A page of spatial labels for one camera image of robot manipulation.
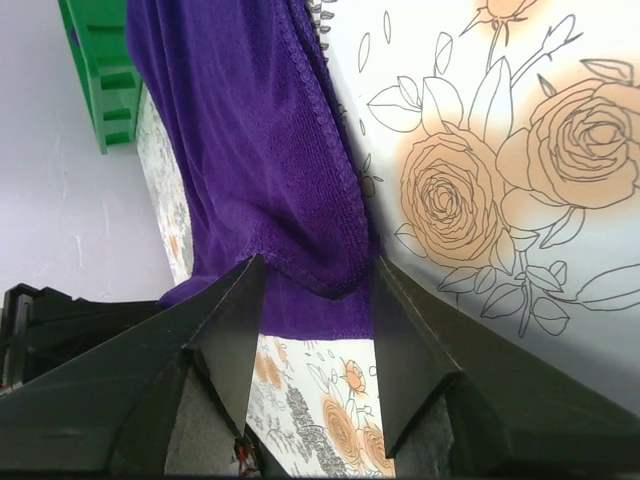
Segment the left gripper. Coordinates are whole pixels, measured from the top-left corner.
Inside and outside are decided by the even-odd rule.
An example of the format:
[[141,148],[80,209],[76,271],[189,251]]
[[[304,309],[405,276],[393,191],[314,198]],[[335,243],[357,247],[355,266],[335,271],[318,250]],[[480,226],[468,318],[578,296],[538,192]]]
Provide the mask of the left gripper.
[[11,393],[161,311],[155,301],[93,302],[18,284],[1,308],[1,391]]

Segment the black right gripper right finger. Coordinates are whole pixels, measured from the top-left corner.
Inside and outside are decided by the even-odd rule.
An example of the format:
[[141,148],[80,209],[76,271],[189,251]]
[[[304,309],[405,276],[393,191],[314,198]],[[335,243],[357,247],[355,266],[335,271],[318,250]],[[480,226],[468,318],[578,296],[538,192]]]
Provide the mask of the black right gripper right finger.
[[385,452],[399,475],[635,475],[639,420],[377,259]]

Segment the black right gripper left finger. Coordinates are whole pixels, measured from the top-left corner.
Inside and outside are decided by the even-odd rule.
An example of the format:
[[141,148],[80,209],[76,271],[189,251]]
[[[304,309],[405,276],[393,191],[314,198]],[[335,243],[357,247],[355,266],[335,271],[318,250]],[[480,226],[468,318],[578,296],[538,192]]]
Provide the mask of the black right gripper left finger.
[[254,256],[192,297],[11,392],[5,475],[235,475],[266,266]]

